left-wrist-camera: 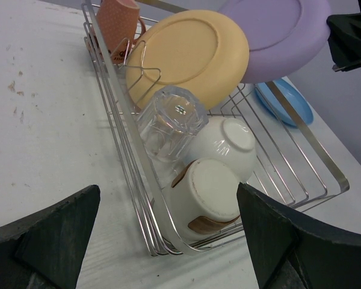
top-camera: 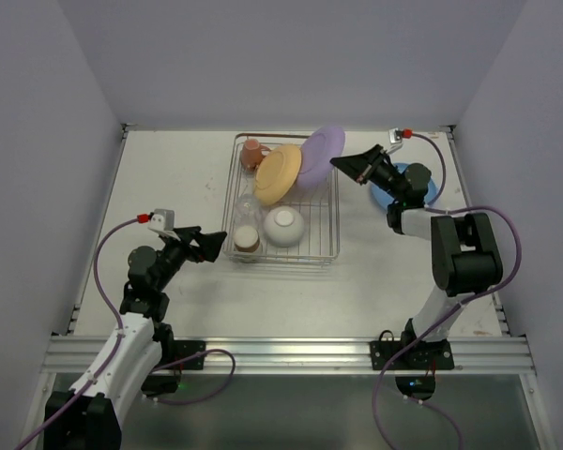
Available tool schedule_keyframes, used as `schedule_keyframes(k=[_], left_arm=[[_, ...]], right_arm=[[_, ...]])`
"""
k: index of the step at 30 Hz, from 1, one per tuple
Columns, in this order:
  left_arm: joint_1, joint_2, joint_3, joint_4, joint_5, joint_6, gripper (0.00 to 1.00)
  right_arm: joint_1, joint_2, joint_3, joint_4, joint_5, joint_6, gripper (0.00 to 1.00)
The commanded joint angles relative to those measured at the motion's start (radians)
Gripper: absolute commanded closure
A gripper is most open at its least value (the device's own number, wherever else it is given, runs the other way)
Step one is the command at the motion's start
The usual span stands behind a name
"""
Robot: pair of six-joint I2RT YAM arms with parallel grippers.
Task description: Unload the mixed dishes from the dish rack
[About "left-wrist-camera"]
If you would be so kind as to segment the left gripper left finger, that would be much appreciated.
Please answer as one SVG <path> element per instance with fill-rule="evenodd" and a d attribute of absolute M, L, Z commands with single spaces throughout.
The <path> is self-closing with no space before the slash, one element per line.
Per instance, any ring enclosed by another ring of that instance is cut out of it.
<path fill-rule="evenodd" d="M 0 227 L 0 288 L 76 288 L 99 204 L 89 185 Z"/>

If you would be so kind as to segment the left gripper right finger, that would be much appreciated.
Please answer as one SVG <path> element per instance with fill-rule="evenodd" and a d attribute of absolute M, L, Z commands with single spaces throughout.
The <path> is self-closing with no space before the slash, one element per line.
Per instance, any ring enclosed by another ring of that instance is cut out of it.
<path fill-rule="evenodd" d="M 361 288 L 361 234 L 240 183 L 237 200 L 259 288 Z"/>

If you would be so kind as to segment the purple plate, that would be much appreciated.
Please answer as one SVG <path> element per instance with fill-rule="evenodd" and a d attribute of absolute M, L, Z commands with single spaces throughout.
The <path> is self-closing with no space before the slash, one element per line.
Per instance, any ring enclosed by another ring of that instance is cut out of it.
<path fill-rule="evenodd" d="M 250 57 L 242 82 L 257 84 L 289 75 L 326 45 L 331 14 L 325 0 L 226 1 L 219 12 L 244 32 Z"/>

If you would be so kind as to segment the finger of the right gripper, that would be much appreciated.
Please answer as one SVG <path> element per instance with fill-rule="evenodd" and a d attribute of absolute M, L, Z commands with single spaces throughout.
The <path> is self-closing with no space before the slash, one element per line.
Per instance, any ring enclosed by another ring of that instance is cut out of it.
<path fill-rule="evenodd" d="M 328 44 L 335 72 L 361 68 L 361 2 L 359 8 L 359 13 L 333 14 L 327 18 Z"/>

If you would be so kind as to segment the yellow plate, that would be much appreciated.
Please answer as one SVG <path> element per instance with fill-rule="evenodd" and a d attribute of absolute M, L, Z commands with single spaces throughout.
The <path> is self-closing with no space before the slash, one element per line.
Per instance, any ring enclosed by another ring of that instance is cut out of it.
<path fill-rule="evenodd" d="M 189 90 L 210 110 L 241 82 L 250 58 L 248 40 L 229 17 L 188 10 L 147 30 L 127 61 L 132 102 L 143 109 L 167 85 Z"/>

